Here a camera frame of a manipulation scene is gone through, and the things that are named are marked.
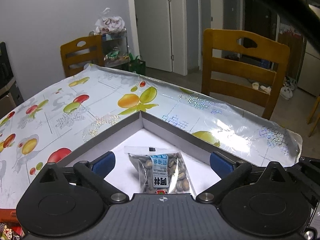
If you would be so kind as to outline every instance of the white plastic bag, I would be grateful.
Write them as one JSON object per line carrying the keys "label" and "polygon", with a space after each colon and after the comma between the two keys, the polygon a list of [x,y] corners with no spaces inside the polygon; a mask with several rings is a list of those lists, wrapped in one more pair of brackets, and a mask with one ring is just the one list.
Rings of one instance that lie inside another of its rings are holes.
{"label": "white plastic bag", "polygon": [[106,8],[96,21],[96,34],[120,33],[124,31],[124,20],[120,16],[111,16],[110,8]]}
{"label": "white plastic bag", "polygon": [[139,173],[140,193],[195,196],[187,167],[180,151],[153,147],[124,147]]}

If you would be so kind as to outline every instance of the chair leg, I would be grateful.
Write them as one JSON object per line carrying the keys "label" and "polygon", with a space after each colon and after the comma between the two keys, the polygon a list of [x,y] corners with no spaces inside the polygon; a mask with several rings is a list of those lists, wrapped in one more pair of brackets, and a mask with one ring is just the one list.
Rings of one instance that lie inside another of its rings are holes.
{"label": "chair leg", "polygon": [[317,123],[319,122],[319,119],[320,119],[320,114],[318,114],[318,116],[317,116],[317,119],[316,119],[315,123],[312,125],[311,130],[310,130],[310,132],[309,132],[309,134],[308,134],[308,137],[310,137],[310,136],[311,136],[312,132],[313,132],[313,131],[314,131],[314,129],[316,128]]}
{"label": "chair leg", "polygon": [[319,102],[320,102],[320,97],[317,97],[317,100],[315,101],[315,104],[313,105],[313,108],[307,118],[307,124],[310,124],[310,121],[311,121],[313,115],[315,114],[315,111],[317,110]]}

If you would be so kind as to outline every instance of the silver screw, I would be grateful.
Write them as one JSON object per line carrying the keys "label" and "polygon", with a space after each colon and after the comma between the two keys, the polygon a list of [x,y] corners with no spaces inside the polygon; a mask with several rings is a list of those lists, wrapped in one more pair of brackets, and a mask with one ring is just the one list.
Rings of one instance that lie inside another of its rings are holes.
{"label": "silver screw", "polygon": [[208,192],[204,192],[199,195],[199,198],[202,201],[212,201],[214,199],[214,195],[212,195],[211,193],[208,193]]}
{"label": "silver screw", "polygon": [[123,194],[123,193],[114,193],[114,194],[111,195],[111,199],[113,201],[116,201],[116,202],[124,201],[125,200],[125,194]]}
{"label": "silver screw", "polygon": [[303,237],[304,237],[304,239],[312,240],[314,235],[315,234],[312,231],[307,231],[304,233]]}

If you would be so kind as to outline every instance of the white label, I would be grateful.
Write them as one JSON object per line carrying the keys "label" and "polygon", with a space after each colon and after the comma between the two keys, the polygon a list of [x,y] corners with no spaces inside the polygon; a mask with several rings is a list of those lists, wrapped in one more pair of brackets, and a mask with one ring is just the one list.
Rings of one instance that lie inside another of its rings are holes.
{"label": "white label", "polygon": [[153,172],[153,187],[168,188],[168,156],[166,154],[152,155],[152,172]]}

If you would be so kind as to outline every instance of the table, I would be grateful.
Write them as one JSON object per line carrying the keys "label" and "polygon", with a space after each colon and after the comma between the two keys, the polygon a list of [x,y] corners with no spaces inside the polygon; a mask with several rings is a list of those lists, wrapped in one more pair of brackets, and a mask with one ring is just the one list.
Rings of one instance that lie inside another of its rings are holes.
{"label": "table", "polygon": [[15,208],[45,163],[136,111],[258,166],[271,160],[290,166],[301,153],[300,135],[274,122],[166,82],[88,64],[0,120],[0,208]]}

